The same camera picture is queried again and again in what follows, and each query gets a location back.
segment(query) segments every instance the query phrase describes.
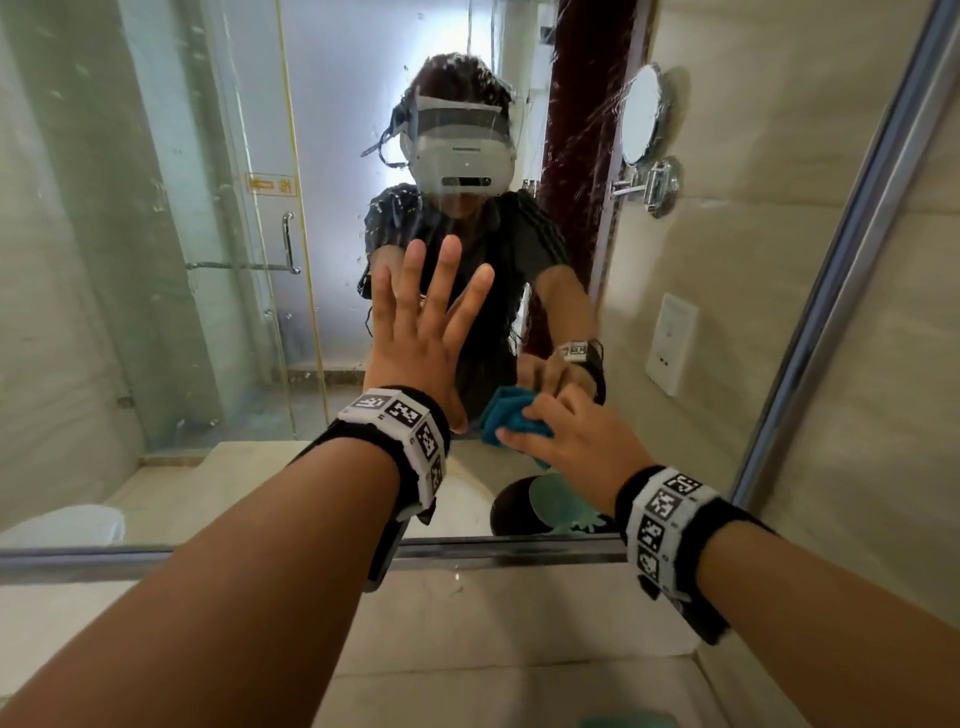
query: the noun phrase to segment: electrical outlet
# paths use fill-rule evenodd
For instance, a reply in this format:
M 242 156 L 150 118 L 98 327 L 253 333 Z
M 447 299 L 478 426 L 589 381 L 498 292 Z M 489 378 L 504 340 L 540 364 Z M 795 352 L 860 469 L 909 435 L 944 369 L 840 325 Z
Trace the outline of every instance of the electrical outlet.
M 657 328 L 647 359 L 647 376 L 670 397 L 680 391 L 686 361 L 693 350 L 700 309 L 676 296 L 664 293 Z

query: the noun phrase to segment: hand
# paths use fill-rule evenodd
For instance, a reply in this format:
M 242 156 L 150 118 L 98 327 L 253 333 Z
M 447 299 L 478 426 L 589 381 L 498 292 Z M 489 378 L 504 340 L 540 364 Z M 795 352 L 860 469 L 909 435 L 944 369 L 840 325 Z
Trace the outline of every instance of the hand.
M 461 252 L 460 238 L 448 235 L 440 248 L 422 310 L 420 274 L 426 257 L 422 240 L 407 246 L 396 297 L 390 268 L 383 266 L 375 271 L 373 347 L 364 377 L 364 391 L 402 384 L 430 395 L 444 410 L 454 431 L 467 427 L 467 413 L 453 387 L 457 359 L 493 284 L 493 268 L 481 265 L 456 308 L 448 314 L 446 305 Z
M 608 516 L 623 484 L 656 465 L 626 423 L 594 404 L 579 386 L 568 385 L 558 398 L 541 394 L 523 414 L 550 425 L 553 439 L 501 427 L 496 431 L 500 442 L 549 463 L 578 496 Z
M 560 352 L 553 352 L 549 359 L 522 353 L 516 358 L 516 384 L 554 397 L 567 384 L 576 384 L 589 395 L 590 400 L 597 394 L 597 384 L 589 372 L 577 364 L 564 361 Z

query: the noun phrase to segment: toilet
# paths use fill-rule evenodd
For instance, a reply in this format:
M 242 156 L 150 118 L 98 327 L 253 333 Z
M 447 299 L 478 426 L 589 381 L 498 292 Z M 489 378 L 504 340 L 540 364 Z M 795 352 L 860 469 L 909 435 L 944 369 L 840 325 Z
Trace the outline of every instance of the toilet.
M 116 508 L 69 505 L 0 532 L 0 549 L 115 546 L 124 530 L 123 513 Z

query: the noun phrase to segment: hair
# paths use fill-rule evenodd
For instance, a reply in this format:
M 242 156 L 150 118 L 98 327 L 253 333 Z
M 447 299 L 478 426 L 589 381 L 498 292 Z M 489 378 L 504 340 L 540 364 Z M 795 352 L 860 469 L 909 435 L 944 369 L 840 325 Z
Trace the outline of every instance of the hair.
M 417 91 L 445 101 L 500 107 L 500 113 L 510 121 L 513 91 L 477 56 L 443 53 L 427 59 L 407 88 L 404 100 L 412 100 Z

